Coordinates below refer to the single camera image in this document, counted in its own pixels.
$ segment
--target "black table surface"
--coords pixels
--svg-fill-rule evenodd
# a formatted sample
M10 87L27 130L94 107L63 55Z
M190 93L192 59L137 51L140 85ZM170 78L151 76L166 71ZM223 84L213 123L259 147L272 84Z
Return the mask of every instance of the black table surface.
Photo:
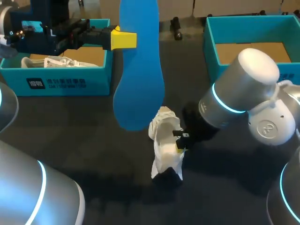
M161 41L164 105L181 118L210 86L201 40ZM109 97L20 97L1 140L65 173L82 187L85 225L266 225L266 196L297 147L259 144L239 119L184 158L183 183L153 183L148 130L127 132L113 114L122 74L114 54Z

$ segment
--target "silver robot arm segment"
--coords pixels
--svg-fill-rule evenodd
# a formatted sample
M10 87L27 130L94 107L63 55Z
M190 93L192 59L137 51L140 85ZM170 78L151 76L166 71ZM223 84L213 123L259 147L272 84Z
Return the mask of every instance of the silver robot arm segment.
M188 138L181 137L178 147L211 139L244 113L258 141L287 142L300 124L300 87L290 81L277 83L278 79L279 69L268 55L251 48L240 52L200 102L183 109Z

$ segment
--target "white sneaker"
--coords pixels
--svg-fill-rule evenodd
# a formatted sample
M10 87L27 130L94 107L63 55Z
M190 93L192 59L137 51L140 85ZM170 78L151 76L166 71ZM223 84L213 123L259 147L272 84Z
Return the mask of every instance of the white sneaker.
M48 56L43 60L31 60L24 57L21 68L59 68L59 67L98 67L92 63L78 62L61 56Z
M49 56L48 58L45 58L45 68L56 67L55 65L57 65L57 67L98 67L97 65L92 63L78 62L67 57Z
M154 140L155 159L152 165L151 178L172 168L182 177L182 160L184 151L178 150L177 137L173 136L174 130L182 130L180 119L168 107L161 107L149 125L149 137Z

